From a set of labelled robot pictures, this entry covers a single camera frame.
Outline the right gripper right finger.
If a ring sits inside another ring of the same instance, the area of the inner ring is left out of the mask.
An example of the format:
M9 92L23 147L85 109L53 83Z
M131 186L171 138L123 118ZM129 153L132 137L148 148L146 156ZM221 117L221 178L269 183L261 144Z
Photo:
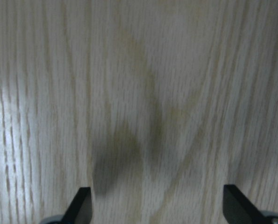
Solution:
M223 215L229 224L278 224L278 213L260 211L234 184L223 186Z

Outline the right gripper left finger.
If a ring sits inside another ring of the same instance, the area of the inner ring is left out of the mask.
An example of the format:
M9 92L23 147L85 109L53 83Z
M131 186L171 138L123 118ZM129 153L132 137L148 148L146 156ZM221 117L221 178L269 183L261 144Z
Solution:
M81 187L69 205L60 224L90 224L93 217L90 187Z

